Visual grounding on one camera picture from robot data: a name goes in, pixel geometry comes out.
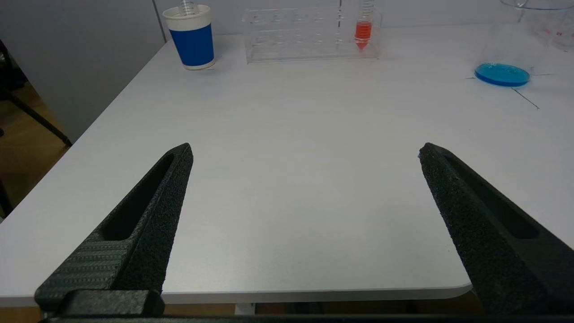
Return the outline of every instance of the chair leg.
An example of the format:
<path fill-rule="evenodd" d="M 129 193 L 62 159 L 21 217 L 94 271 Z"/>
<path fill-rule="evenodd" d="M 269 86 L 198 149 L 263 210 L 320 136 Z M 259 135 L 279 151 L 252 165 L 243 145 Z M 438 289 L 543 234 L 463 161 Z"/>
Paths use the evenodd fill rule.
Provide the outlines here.
<path fill-rule="evenodd" d="M 10 213 L 12 213 L 12 204 L 10 204 L 10 200 L 8 199 L 8 194 L 4 189 L 4 185 L 0 180 L 0 207 L 2 211 L 4 211 L 4 217 L 7 217 Z"/>
<path fill-rule="evenodd" d="M 55 134 L 56 137 L 60 138 L 66 146 L 68 147 L 72 146 L 72 142 L 70 141 L 70 139 L 68 139 L 68 137 L 66 137 L 65 134 L 59 131 L 56 127 L 54 127 L 54 125 L 48 122 L 48 120 L 44 119 L 41 115 L 39 115 L 27 104 L 18 99 L 18 97 L 12 94 L 9 90 L 5 89 L 4 87 L 0 87 L 0 93 L 3 93 L 8 98 L 8 100 L 10 100 L 14 105 L 20 108 L 20 110 L 24 111 L 27 115 L 31 116 L 32 119 L 38 121 L 38 123 L 40 123 L 46 129 L 50 130 L 53 134 Z"/>

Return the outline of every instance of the blue liquid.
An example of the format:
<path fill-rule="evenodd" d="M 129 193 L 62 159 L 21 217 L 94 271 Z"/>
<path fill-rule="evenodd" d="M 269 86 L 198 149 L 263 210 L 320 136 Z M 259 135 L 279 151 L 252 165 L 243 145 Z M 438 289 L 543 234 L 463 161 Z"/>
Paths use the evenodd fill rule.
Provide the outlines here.
<path fill-rule="evenodd" d="M 475 74 L 480 80 L 500 86 L 523 86 L 530 80 L 528 72 L 506 64 L 482 64 Z"/>

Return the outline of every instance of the textured gripper pad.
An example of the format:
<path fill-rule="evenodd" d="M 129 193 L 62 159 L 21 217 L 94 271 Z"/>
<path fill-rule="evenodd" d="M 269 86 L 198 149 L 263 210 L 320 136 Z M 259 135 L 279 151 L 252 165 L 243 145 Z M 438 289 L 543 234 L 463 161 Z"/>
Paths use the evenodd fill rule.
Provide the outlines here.
<path fill-rule="evenodd" d="M 167 152 L 36 290 L 40 308 L 78 289 L 161 291 L 192 165 L 189 144 Z"/>
<path fill-rule="evenodd" d="M 574 252 L 450 151 L 426 144 L 419 158 L 487 312 L 572 314 Z"/>

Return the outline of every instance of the black chair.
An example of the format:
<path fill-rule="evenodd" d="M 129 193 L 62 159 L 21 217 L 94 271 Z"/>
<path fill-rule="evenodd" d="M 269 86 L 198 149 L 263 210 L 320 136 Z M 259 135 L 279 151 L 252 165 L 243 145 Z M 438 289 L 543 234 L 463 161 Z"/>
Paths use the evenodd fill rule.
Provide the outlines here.
<path fill-rule="evenodd" d="M 66 135 L 59 131 L 54 125 L 52 125 L 48 120 L 34 111 L 27 104 L 22 102 L 18 97 L 16 97 L 10 90 L 18 89 L 24 86 L 27 81 L 26 76 L 19 69 L 14 68 L 10 56 L 8 54 L 8 49 L 4 46 L 4 43 L 0 41 L 0 52 L 4 55 L 6 60 L 6 67 L 0 69 L 0 100 L 7 99 L 16 105 L 20 110 L 24 111 L 27 115 L 31 116 L 34 120 L 38 121 L 46 129 L 50 130 L 56 137 L 60 138 L 64 144 L 68 147 L 72 146 L 72 142 Z M 4 134 L 4 131 L 0 129 L 0 136 Z"/>
<path fill-rule="evenodd" d="M 2 184 L 1 180 L 0 180 L 0 207 L 4 212 L 4 217 L 7 217 L 13 210 L 12 204 L 8 199 L 8 194 L 6 193 L 6 190 L 4 189 L 4 185 Z"/>

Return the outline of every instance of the red liquid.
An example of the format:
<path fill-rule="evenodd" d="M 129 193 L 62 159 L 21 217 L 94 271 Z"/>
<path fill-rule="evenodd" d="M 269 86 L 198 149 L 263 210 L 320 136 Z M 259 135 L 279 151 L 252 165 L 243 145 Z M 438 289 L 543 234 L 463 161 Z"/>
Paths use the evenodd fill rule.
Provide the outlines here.
<path fill-rule="evenodd" d="M 373 31 L 372 23 L 367 21 L 357 22 L 355 41 L 361 51 L 369 44 L 369 40 L 371 40 L 372 31 Z"/>

